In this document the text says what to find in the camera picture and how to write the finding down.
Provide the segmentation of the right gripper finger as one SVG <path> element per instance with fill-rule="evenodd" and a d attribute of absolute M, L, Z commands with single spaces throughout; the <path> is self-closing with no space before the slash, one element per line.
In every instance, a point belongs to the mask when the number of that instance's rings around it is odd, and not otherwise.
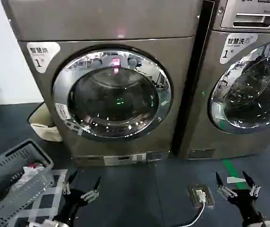
<path fill-rule="evenodd" d="M 243 173 L 243 176 L 247 182 L 247 184 L 250 186 L 250 196 L 252 197 L 258 197 L 258 194 L 259 194 L 259 191 L 260 191 L 260 186 L 259 185 L 256 185 L 254 180 L 245 172 L 245 171 L 242 171 Z"/>
<path fill-rule="evenodd" d="M 218 185 L 218 190 L 220 191 L 220 193 L 223 195 L 224 198 L 228 199 L 228 198 L 237 197 L 236 192 L 232 191 L 231 189 L 229 189 L 223 184 L 218 172 L 216 172 L 216 181 Z"/>

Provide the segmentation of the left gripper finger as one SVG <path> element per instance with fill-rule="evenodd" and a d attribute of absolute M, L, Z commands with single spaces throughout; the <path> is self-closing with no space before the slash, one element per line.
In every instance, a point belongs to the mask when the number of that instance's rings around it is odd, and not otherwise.
<path fill-rule="evenodd" d="M 101 177 L 98 178 L 93 189 L 86 192 L 85 194 L 81 195 L 80 199 L 86 203 L 91 203 L 96 198 L 98 198 L 99 197 L 100 181 L 101 181 Z"/>
<path fill-rule="evenodd" d="M 70 186 L 71 186 L 72 182 L 74 181 L 74 179 L 76 178 L 77 174 L 78 174 L 78 172 L 75 171 L 73 174 L 71 174 L 68 177 L 67 181 L 65 181 L 63 183 L 63 187 L 62 187 L 62 194 L 63 195 L 70 195 L 71 194 Z"/>

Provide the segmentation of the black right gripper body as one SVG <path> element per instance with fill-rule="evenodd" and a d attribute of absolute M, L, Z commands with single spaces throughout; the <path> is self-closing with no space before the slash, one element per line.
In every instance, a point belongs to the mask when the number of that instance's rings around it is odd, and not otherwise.
<path fill-rule="evenodd" d="M 236 193 L 237 196 L 228 197 L 227 201 L 238 207 L 242 219 L 243 224 L 255 224 L 262 223 L 263 216 L 262 214 L 255 208 L 255 202 L 257 197 L 250 194 L 250 190 L 248 189 L 235 189 L 232 192 Z"/>

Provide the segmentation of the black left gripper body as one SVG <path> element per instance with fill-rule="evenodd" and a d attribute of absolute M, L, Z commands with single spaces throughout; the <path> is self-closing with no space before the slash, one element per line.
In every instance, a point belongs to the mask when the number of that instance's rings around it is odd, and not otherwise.
<path fill-rule="evenodd" d="M 53 218 L 53 221 L 59 221 L 64 224 L 73 224 L 78 209 L 88 205 L 87 201 L 81 198 L 85 193 L 78 189 L 71 189 L 70 194 L 64 195 L 64 205 L 59 213 Z"/>

